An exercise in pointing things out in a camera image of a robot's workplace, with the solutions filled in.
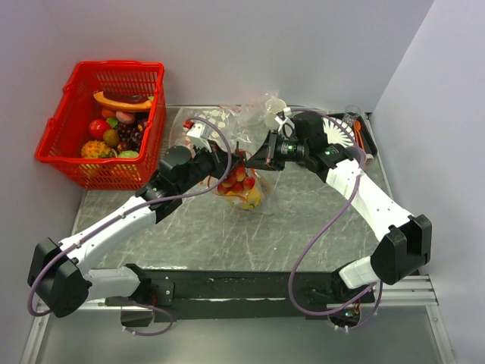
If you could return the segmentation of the red lychee bunch toy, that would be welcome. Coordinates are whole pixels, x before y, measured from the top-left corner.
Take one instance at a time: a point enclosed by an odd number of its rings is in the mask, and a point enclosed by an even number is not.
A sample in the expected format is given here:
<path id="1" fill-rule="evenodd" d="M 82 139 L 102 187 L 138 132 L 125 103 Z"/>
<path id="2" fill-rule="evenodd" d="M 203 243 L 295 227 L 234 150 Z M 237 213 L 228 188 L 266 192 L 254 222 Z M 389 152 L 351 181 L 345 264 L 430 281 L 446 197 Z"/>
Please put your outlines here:
<path id="1" fill-rule="evenodd" d="M 240 195 L 247 193 L 255 186 L 256 179 L 252 171 L 243 165 L 238 165 L 230 175 L 217 187 L 219 195 Z"/>

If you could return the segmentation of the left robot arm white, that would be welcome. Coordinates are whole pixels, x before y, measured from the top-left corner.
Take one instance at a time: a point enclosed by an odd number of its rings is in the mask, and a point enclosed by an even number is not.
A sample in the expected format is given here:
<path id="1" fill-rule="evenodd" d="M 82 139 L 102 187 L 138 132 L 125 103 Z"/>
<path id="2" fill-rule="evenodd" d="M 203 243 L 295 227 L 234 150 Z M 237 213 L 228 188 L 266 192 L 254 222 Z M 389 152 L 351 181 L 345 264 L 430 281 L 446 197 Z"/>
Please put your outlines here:
<path id="1" fill-rule="evenodd" d="M 116 245 L 169 216 L 196 184 L 207 177 L 225 180 L 241 160 L 239 153 L 225 152 L 215 142 L 194 150 L 169 148 L 149 182 L 120 208 L 58 243 L 50 238 L 38 243 L 27 283 L 58 318 L 100 298 L 152 303 L 152 279 L 140 267 L 102 271 L 96 265 Z"/>

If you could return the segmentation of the clear zip bag orange zipper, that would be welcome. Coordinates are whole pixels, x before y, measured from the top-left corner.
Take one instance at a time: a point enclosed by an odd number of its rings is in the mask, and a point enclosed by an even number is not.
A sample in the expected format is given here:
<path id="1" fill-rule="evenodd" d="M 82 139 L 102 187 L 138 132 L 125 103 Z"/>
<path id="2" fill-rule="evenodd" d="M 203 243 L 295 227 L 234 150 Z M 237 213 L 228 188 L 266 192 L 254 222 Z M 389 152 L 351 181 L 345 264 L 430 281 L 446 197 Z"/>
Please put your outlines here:
<path id="1" fill-rule="evenodd" d="M 244 210 L 256 209 L 267 202 L 274 193 L 273 184 L 254 168 L 246 166 L 252 153 L 235 149 L 239 161 L 232 167 L 228 177 L 211 192 L 224 198 L 229 204 Z"/>

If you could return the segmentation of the yellow bell pepper toy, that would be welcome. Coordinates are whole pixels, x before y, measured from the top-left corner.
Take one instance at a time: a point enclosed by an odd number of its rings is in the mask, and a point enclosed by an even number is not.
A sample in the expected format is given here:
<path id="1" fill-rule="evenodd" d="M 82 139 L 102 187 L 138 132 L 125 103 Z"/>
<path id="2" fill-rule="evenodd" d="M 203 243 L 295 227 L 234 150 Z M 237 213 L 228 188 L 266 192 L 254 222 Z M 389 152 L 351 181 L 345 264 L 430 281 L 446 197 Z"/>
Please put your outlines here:
<path id="1" fill-rule="evenodd" d="M 241 209 L 250 210 L 257 208 L 262 201 L 261 190 L 257 187 L 253 187 L 245 195 L 242 196 L 239 207 Z"/>

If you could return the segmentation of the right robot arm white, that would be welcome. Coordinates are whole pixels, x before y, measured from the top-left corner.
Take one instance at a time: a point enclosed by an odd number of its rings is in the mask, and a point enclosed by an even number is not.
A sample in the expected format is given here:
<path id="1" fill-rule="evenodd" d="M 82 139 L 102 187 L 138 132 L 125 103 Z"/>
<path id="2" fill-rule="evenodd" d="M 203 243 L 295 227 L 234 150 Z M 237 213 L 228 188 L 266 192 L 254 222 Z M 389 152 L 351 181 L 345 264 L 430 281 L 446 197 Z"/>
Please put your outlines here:
<path id="1" fill-rule="evenodd" d="M 379 244 L 364 258 L 337 270 L 333 296 L 349 302 L 358 288 L 382 281 L 392 285 L 430 261 L 432 224 L 414 216 L 383 192 L 364 172 L 365 154 L 357 147 L 330 143 L 323 115 L 304 111 L 293 118 L 275 114 L 273 128 L 246 162 L 265 171 L 282 171 L 287 162 L 304 165 L 335 189 L 368 223 Z"/>

